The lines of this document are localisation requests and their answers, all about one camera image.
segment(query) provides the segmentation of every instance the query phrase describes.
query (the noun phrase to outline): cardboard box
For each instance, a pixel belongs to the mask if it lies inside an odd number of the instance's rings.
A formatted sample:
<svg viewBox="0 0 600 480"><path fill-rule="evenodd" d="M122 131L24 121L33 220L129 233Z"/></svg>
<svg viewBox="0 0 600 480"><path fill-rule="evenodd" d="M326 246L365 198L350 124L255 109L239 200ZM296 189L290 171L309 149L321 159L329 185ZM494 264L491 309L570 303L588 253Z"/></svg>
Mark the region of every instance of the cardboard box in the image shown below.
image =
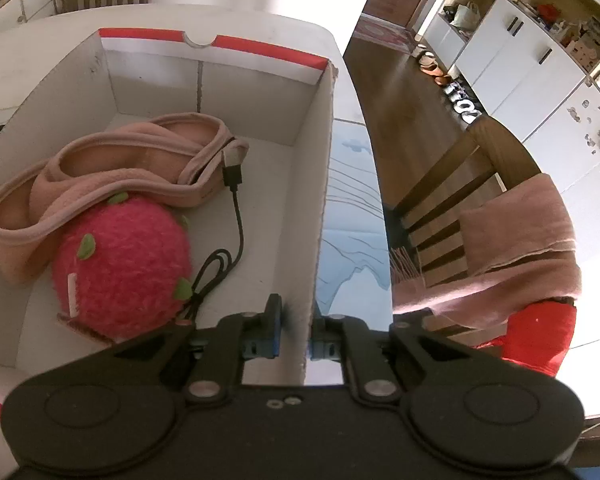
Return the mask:
<svg viewBox="0 0 600 480"><path fill-rule="evenodd" d="M0 134L0 185L78 137L161 114L199 111L250 142L238 189L245 231L240 264L208 298L201 328L229 314L285 305L282 357L255 360L245 382L300 384L315 277L333 123L334 69L319 56L218 36L197 44L176 30L101 29L40 82ZM183 211L194 272L238 238L225 189ZM26 377L101 347L56 321L48 270L30 286L0 273L0 401Z"/></svg>

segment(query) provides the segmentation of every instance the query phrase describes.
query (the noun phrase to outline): pink plush ball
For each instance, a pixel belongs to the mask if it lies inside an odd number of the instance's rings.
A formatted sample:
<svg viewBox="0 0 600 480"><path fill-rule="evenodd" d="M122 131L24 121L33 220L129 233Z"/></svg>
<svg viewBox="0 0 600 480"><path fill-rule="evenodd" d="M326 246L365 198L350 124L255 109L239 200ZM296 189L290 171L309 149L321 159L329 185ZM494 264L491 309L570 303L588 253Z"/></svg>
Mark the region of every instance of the pink plush ball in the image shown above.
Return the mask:
<svg viewBox="0 0 600 480"><path fill-rule="evenodd" d="M86 234L93 235L95 250L80 259ZM180 278L191 278L189 239L152 200L131 196L120 203L103 202L69 225L52 273L66 314L67 279L76 273L73 319L114 340L131 338L164 325L181 309L183 301L174 292Z"/></svg>

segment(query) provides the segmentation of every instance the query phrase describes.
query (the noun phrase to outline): screw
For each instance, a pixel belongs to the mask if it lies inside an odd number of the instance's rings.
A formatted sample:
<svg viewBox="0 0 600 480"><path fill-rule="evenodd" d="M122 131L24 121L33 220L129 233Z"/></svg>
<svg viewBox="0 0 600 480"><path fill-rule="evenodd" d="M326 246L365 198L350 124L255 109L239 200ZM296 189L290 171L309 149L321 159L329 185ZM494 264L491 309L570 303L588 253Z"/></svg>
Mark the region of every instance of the screw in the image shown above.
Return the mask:
<svg viewBox="0 0 600 480"><path fill-rule="evenodd" d="M189 393L194 397L215 397L220 393L220 384L215 381L196 381L189 385Z"/></svg>
<svg viewBox="0 0 600 480"><path fill-rule="evenodd" d="M302 399L294 395L288 396L285 397L285 404L288 404L289 406L297 406L298 404L302 404Z"/></svg>
<svg viewBox="0 0 600 480"><path fill-rule="evenodd" d="M393 395L397 387L391 381L375 379L365 384L365 391L374 397L388 397Z"/></svg>
<svg viewBox="0 0 600 480"><path fill-rule="evenodd" d="M267 408L271 408L272 410L281 410L285 407L285 403L278 399L269 399L267 401Z"/></svg>

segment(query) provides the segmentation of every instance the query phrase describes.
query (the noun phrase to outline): green leaf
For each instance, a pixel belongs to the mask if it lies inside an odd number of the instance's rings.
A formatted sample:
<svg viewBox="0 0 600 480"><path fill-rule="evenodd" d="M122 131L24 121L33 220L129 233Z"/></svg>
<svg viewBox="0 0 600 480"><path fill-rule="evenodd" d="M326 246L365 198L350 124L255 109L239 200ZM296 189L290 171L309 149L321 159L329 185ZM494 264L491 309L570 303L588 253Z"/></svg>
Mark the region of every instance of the green leaf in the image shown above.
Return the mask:
<svg viewBox="0 0 600 480"><path fill-rule="evenodd" d="M189 219L186 216L180 215L176 218L176 222L180 224L180 227L182 227L185 231L189 230Z"/></svg>
<svg viewBox="0 0 600 480"><path fill-rule="evenodd" d="M129 193L122 191L109 198L109 200L107 200L107 204L119 204L124 202L127 198L129 198Z"/></svg>
<svg viewBox="0 0 600 480"><path fill-rule="evenodd" d="M91 233L87 233L82 237L82 241L80 242L80 247L78 247L78 259L87 260L93 256L93 253L96 251L96 239L93 237Z"/></svg>
<svg viewBox="0 0 600 480"><path fill-rule="evenodd" d="M176 289L173 291L173 299L187 301L192 295L191 282L185 278L178 278Z"/></svg>

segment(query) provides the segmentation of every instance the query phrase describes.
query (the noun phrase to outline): wooden floor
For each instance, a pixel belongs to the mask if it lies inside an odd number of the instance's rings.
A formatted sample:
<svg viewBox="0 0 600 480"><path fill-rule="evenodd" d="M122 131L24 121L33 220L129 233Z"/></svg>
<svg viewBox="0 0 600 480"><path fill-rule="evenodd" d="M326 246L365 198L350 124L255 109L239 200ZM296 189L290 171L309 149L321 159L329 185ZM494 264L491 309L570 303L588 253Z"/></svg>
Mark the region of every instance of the wooden floor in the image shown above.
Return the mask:
<svg viewBox="0 0 600 480"><path fill-rule="evenodd" d="M464 123L448 99L423 74L413 57L387 47L352 38L344 55L365 116L378 170L382 200L395 206L462 135ZM418 219L485 169L472 156L407 217ZM476 207L501 193L495 177L449 213L411 235L417 244L458 217L458 210ZM461 244L460 235L448 238L420 255L426 264ZM427 283L436 283L466 269L464 260L431 271Z"/></svg>

